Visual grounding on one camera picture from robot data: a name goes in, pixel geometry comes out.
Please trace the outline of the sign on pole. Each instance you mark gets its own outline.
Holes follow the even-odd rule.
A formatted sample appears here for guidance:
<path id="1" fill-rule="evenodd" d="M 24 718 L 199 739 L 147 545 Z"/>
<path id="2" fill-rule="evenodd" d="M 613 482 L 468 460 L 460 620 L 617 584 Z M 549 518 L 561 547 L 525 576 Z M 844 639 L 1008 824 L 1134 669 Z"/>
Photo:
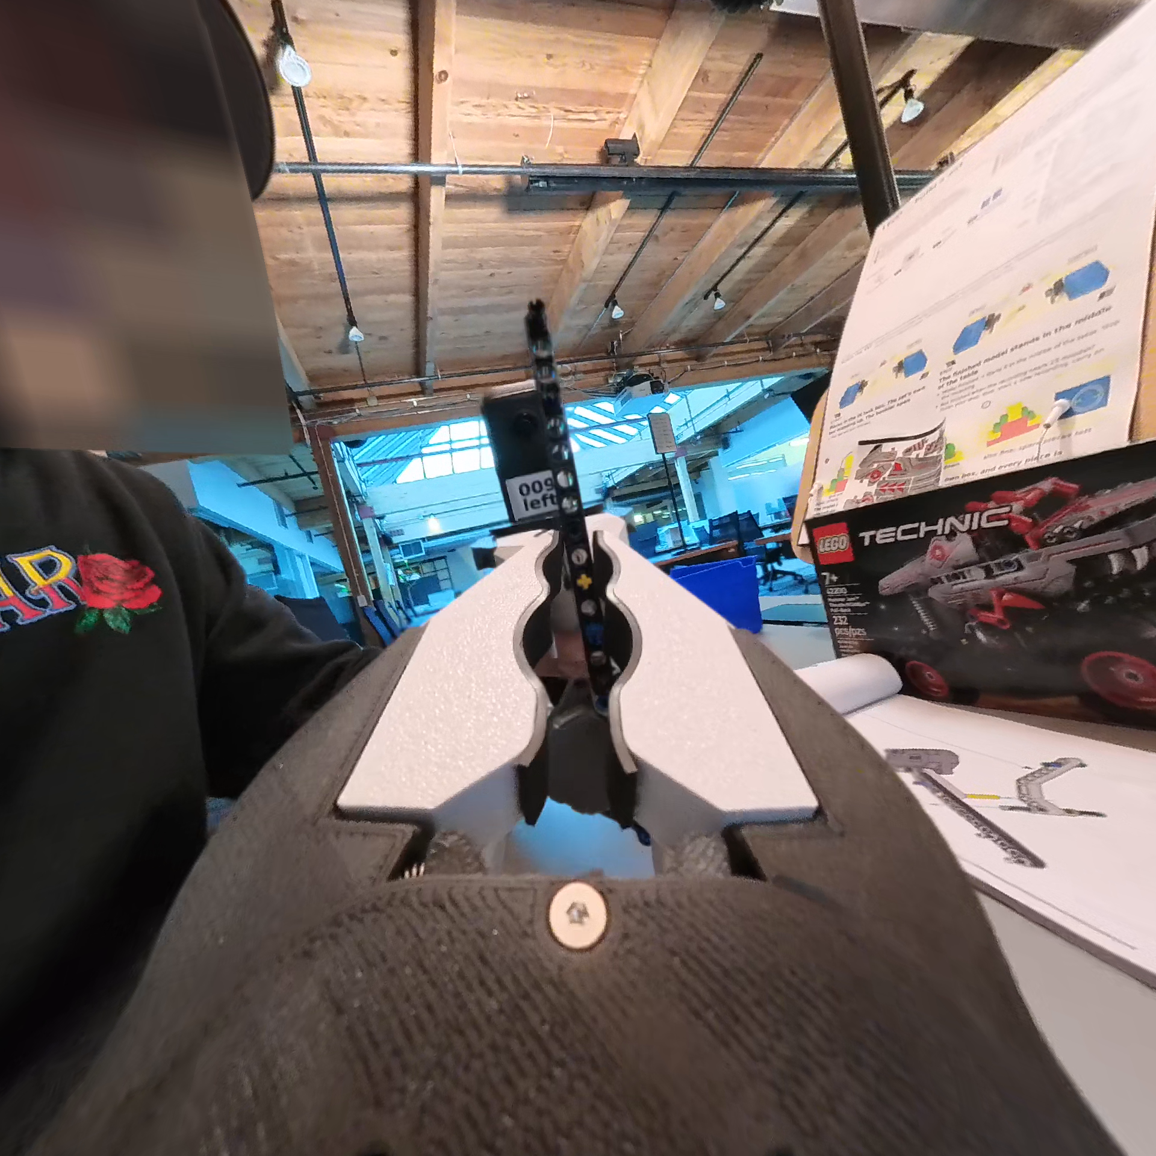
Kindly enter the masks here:
<path id="1" fill-rule="evenodd" d="M 674 470 L 671 467 L 671 459 L 675 453 L 675 440 L 674 440 L 674 429 L 670 419 L 670 412 L 655 408 L 647 416 L 647 426 L 650 431 L 650 439 L 653 449 L 658 455 L 661 460 L 661 469 L 664 473 L 664 479 L 667 483 L 667 490 L 670 491 L 670 501 L 674 511 L 674 520 L 682 534 L 682 542 L 685 542 L 685 530 L 682 527 L 682 510 L 680 508 L 680 499 L 677 497 L 677 491 L 674 489 Z"/>

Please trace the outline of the blue plastic bin with tag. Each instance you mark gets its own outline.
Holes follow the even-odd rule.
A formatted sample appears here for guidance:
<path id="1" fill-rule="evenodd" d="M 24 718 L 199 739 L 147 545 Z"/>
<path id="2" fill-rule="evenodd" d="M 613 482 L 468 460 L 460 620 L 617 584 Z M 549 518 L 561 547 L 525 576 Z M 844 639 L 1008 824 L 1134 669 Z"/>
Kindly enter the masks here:
<path id="1" fill-rule="evenodd" d="M 762 632 L 759 567 L 750 557 L 672 567 L 670 578 L 731 627 Z"/>

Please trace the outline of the printed instruction sheet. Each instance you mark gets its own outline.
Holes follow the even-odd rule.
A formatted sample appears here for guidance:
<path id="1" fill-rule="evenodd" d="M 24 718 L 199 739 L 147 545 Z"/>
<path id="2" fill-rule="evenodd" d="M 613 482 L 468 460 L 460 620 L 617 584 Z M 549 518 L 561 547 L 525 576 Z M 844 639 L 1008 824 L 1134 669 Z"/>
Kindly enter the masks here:
<path id="1" fill-rule="evenodd" d="M 1153 436 L 1154 8 L 874 232 L 799 518 Z"/>

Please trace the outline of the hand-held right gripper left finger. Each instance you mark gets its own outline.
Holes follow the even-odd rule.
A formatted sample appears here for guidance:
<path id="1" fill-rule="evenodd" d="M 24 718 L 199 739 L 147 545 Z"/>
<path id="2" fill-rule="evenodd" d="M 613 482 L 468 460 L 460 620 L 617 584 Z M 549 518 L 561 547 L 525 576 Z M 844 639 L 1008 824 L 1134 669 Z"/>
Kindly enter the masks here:
<path id="1" fill-rule="evenodd" d="M 521 817 L 518 768 L 551 710 L 535 664 L 553 639 L 556 544 L 544 530 L 535 562 L 505 562 L 420 630 L 337 795 L 341 817 L 461 834 L 485 868 L 501 864 Z"/>

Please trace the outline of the black pole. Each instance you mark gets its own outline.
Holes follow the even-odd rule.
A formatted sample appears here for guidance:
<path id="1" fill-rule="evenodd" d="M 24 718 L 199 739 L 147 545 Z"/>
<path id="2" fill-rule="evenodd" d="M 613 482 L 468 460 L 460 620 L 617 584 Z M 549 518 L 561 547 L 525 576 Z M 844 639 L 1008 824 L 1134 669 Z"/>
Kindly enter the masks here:
<path id="1" fill-rule="evenodd" d="M 845 139 L 858 183 L 868 235 L 901 207 L 862 27 L 852 1 L 818 1 L 830 72 L 838 96 Z"/>

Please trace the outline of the black toy set box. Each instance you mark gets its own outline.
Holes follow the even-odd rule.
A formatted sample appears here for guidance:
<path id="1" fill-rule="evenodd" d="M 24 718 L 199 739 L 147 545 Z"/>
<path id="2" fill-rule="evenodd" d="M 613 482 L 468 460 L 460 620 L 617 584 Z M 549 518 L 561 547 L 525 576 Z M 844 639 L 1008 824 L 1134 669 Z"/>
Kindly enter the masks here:
<path id="1" fill-rule="evenodd" d="M 806 521 L 838 657 L 926 701 L 1153 729 L 1153 440 Z"/>

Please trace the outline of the metal ceiling pipe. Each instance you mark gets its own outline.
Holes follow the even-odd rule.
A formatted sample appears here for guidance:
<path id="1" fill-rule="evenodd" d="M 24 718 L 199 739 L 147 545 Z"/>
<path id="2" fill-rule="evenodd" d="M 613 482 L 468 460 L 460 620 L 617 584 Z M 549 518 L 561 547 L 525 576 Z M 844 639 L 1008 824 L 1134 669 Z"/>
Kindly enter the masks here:
<path id="1" fill-rule="evenodd" d="M 320 177 L 389 177 L 511 181 L 542 195 L 787 193 L 858 194 L 852 170 L 838 167 L 612 166 L 612 164 L 434 164 L 419 161 L 276 161 L 273 173 Z"/>

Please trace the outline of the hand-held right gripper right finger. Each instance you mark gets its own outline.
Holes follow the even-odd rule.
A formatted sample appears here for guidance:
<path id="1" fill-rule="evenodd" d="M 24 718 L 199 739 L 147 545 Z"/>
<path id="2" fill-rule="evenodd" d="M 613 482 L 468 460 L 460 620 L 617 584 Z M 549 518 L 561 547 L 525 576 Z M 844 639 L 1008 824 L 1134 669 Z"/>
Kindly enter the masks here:
<path id="1" fill-rule="evenodd" d="M 626 541 L 597 533 L 607 717 L 631 823 L 650 837 L 650 874 L 688 840 L 808 823 L 818 813 L 783 725 L 733 630 Z"/>

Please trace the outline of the person's left forearm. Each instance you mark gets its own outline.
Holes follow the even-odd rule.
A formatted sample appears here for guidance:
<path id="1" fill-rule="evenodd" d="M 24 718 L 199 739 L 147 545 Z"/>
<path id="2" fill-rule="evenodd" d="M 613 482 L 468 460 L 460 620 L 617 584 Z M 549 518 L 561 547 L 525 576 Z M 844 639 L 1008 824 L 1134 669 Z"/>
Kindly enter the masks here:
<path id="1" fill-rule="evenodd" d="M 247 584 L 209 618 L 196 693 L 206 793 L 235 800 L 280 746 L 382 650 L 324 642 Z"/>

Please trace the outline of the long black toy beam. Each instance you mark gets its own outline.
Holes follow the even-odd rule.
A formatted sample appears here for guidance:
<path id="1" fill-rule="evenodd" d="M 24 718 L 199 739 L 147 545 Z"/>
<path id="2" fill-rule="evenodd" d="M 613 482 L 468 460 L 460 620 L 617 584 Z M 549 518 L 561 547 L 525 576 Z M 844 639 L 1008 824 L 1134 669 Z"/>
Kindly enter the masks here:
<path id="1" fill-rule="evenodd" d="M 553 341 L 545 303 L 539 299 L 531 300 L 527 307 L 525 336 L 541 404 L 544 445 L 555 486 L 562 567 L 573 593 L 593 710 L 607 715 L 610 693 L 630 661 L 630 627 L 626 616 L 609 598 L 612 558 L 597 535 L 586 527 Z"/>

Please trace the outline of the white instruction booklet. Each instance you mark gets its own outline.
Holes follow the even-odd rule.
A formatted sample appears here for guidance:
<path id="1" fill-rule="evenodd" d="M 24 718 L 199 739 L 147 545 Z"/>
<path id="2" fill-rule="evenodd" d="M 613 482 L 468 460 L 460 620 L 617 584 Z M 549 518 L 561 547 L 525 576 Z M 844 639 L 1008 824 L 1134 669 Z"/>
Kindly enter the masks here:
<path id="1" fill-rule="evenodd" d="M 906 695 L 881 657 L 799 669 L 986 895 L 1153 987 L 1153 754 Z"/>

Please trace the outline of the printed instruction poster board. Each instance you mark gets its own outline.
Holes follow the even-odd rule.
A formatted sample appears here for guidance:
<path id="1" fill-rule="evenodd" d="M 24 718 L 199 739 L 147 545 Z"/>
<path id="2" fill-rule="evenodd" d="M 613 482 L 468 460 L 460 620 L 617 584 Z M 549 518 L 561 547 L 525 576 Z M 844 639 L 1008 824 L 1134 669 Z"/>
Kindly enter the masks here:
<path id="1" fill-rule="evenodd" d="M 1134 439 L 1153 185 L 933 187 L 862 261 L 799 493 L 806 518 Z"/>

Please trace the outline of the person's body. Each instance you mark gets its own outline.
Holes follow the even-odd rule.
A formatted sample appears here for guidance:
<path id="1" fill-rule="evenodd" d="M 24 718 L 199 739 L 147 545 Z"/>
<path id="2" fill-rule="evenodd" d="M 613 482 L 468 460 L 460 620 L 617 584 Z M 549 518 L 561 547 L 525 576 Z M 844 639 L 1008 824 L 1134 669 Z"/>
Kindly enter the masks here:
<path id="1" fill-rule="evenodd" d="M 205 846 L 206 633 L 250 584 L 162 482 L 87 450 L 2 449 L 1 557 L 1 1152 L 25 1153 Z"/>

